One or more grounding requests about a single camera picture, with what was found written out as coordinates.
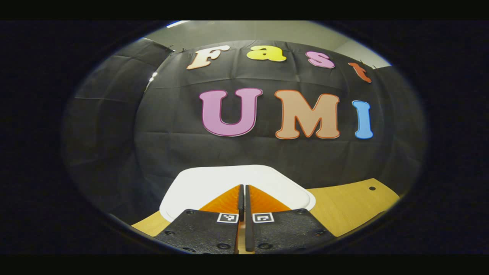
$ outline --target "letter u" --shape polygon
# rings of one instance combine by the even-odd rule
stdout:
[[[222,99],[226,91],[208,91],[200,94],[202,100],[202,123],[210,133],[223,137],[237,137],[251,131],[256,121],[257,98],[263,94],[261,89],[245,88],[235,93],[241,98],[241,119],[237,123],[228,124],[222,121]]]

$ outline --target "black fabric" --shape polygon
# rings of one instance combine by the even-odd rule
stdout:
[[[228,51],[211,60],[207,67],[187,70],[199,49],[229,45]],[[252,60],[246,54],[252,46],[271,45],[283,50],[286,61]],[[334,69],[315,67],[307,51],[327,54]],[[349,62],[366,70],[372,83],[363,81]],[[234,41],[202,46],[175,53],[158,68],[148,86],[136,116],[134,140],[136,155],[145,179],[165,190],[179,172],[201,166],[268,165],[304,188],[334,186],[377,178],[398,194],[412,183],[419,169],[422,148],[416,148],[418,135],[414,118],[422,119],[407,84],[393,68],[374,70],[347,56],[294,43],[279,41]],[[225,90],[222,120],[239,121],[240,88],[259,88],[254,128],[239,137],[220,137],[205,130],[199,95],[210,90]],[[340,137],[320,139],[315,135],[280,140],[275,132],[281,127],[282,103],[277,90],[298,90],[310,106],[319,95],[337,95]],[[371,139],[357,139],[358,128],[353,100],[370,104]]]
[[[73,179],[95,206],[130,224],[160,200],[134,156],[133,124],[149,79],[171,53],[149,39],[120,49],[86,78],[65,113],[63,154]]]

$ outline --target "wooden surface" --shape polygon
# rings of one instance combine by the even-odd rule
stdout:
[[[376,179],[308,191],[316,197],[316,205],[311,213],[336,237],[388,210],[399,199],[394,191]],[[132,226],[150,236],[156,236],[169,224],[157,211]],[[245,250],[245,230],[242,226],[238,236],[238,250],[240,254],[252,253]]]

